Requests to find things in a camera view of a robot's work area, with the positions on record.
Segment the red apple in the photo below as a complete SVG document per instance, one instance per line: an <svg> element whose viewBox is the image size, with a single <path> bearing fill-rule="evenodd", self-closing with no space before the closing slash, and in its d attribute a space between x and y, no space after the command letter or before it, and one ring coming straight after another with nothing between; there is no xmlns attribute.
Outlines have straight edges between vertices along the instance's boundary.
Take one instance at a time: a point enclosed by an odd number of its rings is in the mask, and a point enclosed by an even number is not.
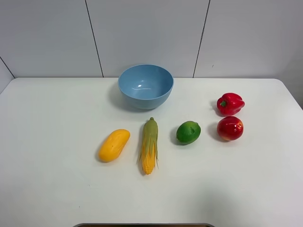
<svg viewBox="0 0 303 227"><path fill-rule="evenodd" d="M217 124L218 135L226 141L237 140L244 131L242 121L234 116L227 116L221 119Z"/></svg>

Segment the green lime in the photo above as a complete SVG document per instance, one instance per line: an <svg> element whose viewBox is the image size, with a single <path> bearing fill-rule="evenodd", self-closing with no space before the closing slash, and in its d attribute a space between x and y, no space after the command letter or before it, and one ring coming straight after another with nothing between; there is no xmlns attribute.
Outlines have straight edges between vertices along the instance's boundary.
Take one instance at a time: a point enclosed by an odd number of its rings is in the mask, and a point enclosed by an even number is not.
<svg viewBox="0 0 303 227"><path fill-rule="evenodd" d="M176 139L182 145L191 144L196 141L201 133L201 127L194 121L182 123L176 132Z"/></svg>

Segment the red bell pepper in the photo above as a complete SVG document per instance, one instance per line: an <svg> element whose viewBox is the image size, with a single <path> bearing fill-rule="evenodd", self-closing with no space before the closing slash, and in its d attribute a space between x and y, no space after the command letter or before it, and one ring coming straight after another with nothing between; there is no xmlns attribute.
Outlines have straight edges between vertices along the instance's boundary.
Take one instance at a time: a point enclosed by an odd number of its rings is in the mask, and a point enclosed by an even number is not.
<svg viewBox="0 0 303 227"><path fill-rule="evenodd" d="M221 115L233 116L245 106L245 102L236 93L225 93L217 100L216 105Z"/></svg>

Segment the yellow mango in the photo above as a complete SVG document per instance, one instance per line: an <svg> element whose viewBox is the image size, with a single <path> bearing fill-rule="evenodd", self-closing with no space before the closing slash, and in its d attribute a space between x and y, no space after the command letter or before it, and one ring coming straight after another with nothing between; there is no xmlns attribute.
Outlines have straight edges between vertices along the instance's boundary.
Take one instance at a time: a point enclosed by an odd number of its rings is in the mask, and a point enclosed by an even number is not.
<svg viewBox="0 0 303 227"><path fill-rule="evenodd" d="M129 139L130 132L128 130L118 129L113 131L98 151L99 160L106 163L116 160Z"/></svg>

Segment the blue plastic bowl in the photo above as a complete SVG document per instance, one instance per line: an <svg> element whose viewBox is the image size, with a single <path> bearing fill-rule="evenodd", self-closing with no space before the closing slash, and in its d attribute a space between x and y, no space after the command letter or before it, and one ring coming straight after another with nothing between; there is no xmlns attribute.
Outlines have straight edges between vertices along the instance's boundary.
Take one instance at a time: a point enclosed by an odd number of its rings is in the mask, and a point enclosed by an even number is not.
<svg viewBox="0 0 303 227"><path fill-rule="evenodd" d="M126 69L118 78L117 84L130 106L151 110L168 99L174 86L174 78L160 66L141 64Z"/></svg>

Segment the corn cob with husk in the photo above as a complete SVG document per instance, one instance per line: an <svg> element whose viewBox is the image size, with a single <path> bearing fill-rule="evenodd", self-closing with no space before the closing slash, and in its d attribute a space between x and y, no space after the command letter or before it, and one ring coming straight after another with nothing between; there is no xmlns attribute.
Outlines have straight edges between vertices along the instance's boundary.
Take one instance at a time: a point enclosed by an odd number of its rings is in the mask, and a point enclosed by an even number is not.
<svg viewBox="0 0 303 227"><path fill-rule="evenodd" d="M138 164L142 175L150 175L158 165L158 124L151 117L143 126Z"/></svg>

